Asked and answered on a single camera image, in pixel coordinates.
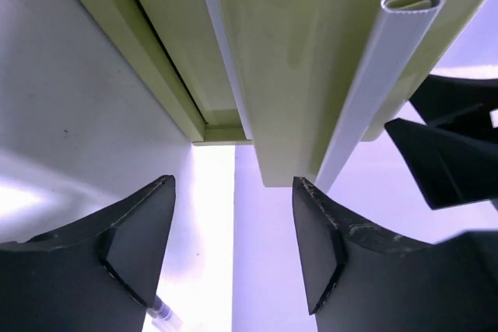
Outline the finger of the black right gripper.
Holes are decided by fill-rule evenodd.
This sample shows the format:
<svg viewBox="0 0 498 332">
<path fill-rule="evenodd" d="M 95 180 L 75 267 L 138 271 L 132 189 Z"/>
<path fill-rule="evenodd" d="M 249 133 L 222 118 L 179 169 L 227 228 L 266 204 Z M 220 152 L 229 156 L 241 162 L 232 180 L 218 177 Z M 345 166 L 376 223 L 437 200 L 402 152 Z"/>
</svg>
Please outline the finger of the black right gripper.
<svg viewBox="0 0 498 332">
<path fill-rule="evenodd" d="M 495 138 L 490 112 L 497 108 L 496 79 L 428 75 L 410 103 L 426 125 L 471 138 Z"/>
<path fill-rule="evenodd" d="M 401 118 L 384 128 L 431 209 L 497 202 L 497 143 Z"/>
</svg>

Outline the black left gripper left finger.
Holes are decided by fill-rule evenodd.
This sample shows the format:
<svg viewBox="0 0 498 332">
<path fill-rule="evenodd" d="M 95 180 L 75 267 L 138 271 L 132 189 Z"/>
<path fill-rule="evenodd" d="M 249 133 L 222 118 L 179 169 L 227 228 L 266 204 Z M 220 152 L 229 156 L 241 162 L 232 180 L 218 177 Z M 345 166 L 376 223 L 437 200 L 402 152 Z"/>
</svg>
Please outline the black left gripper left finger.
<svg viewBox="0 0 498 332">
<path fill-rule="evenodd" d="M 127 198 L 1 245 L 3 331 L 140 331 L 155 306 L 176 201 L 161 176 Z"/>
</svg>

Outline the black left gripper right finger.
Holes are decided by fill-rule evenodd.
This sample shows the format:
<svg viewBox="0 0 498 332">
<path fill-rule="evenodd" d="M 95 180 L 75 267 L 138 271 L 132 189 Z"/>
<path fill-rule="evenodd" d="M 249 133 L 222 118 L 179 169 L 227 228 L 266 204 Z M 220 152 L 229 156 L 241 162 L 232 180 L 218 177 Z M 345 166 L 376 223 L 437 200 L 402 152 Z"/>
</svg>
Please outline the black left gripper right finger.
<svg viewBox="0 0 498 332">
<path fill-rule="evenodd" d="M 320 331 L 495 331 L 497 233 L 430 244 L 378 225 L 293 181 L 307 299 Z"/>
</svg>

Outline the green highlighter marker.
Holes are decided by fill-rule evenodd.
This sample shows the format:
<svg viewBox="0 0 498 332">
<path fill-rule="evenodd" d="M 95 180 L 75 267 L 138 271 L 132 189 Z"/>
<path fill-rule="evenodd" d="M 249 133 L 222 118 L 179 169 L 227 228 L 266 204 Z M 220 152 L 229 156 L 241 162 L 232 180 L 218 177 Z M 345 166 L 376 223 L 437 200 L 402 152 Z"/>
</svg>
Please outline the green highlighter marker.
<svg viewBox="0 0 498 332">
<path fill-rule="evenodd" d="M 177 314 L 157 295 L 153 305 L 147 309 L 152 318 L 152 324 L 162 332 L 179 332 L 183 322 Z"/>
</svg>

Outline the green cabinet drawer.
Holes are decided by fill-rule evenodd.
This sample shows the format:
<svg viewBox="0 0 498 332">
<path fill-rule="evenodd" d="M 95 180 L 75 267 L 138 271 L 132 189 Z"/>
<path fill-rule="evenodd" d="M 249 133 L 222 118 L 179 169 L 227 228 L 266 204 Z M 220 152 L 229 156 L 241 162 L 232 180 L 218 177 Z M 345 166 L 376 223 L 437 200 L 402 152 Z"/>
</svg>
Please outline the green cabinet drawer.
<svg viewBox="0 0 498 332">
<path fill-rule="evenodd" d="M 263 184 L 329 188 L 484 0 L 205 0 L 240 123 L 210 145 L 254 146 Z"/>
</svg>

